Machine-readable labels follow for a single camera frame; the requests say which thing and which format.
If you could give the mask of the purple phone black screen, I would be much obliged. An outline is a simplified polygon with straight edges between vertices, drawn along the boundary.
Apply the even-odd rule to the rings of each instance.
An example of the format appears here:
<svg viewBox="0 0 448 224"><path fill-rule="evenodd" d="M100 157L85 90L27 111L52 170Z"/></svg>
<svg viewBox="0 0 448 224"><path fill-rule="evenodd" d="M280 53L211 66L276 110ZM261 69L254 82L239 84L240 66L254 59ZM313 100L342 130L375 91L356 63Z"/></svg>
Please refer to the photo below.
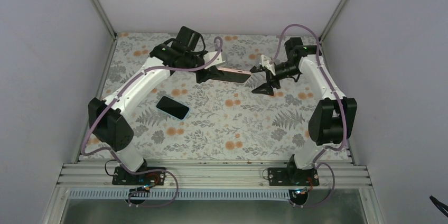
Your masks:
<svg viewBox="0 0 448 224"><path fill-rule="evenodd" d="M233 83L245 83L250 77L251 73L223 71L222 74L214 77L213 80Z"/></svg>

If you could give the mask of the pink phone case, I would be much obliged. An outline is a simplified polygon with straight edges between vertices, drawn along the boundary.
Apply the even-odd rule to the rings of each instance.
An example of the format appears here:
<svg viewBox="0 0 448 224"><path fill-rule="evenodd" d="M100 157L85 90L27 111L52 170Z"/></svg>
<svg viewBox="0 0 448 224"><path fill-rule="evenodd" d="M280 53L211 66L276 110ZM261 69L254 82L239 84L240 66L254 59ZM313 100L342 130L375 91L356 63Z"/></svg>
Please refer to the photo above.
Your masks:
<svg viewBox="0 0 448 224"><path fill-rule="evenodd" d="M231 68L223 68L220 67L218 68L219 71L222 72L226 72L226 73L237 73L237 74L247 74L247 75L252 75L252 73L250 71L244 71L244 70L239 70L239 69L231 69Z"/></svg>

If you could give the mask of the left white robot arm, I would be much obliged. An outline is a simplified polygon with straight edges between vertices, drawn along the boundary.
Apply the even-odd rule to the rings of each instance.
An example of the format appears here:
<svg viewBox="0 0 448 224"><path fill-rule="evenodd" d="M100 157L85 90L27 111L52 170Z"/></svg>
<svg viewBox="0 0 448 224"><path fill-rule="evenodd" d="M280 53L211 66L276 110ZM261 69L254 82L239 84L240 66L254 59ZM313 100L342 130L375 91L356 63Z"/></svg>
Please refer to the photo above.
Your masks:
<svg viewBox="0 0 448 224"><path fill-rule="evenodd" d="M121 87L104 99L93 98L88 104L89 130L81 145L81 154L91 156L100 151L109 151L126 171L133 184L146 180L147 169L144 158L137 152L132 139L133 129L127 119L142 100L162 81L174 72L216 71L221 59L223 40L214 39L215 50L196 51L202 34L181 27L177 37L171 38L149 53L146 62Z"/></svg>

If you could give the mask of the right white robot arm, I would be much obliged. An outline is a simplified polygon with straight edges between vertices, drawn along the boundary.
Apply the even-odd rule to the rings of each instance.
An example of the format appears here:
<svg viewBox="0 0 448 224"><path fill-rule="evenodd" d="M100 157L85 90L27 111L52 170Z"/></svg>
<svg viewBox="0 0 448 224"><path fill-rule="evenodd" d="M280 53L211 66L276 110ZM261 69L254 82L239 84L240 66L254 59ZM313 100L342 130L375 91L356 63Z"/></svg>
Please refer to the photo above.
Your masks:
<svg viewBox="0 0 448 224"><path fill-rule="evenodd" d="M335 84L328 72L320 49L316 45L304 45L301 38L285 42L287 60L275 64L265 55L250 72L264 72L266 82L252 90L254 94L272 96L281 87L281 80L298 81L304 76L315 94L318 104L309 120L311 140L295 154L286 166L286 178L291 185L300 185L306 172L317 168L317 161L327 151L341 151L350 137L357 111L357 102L348 98Z"/></svg>

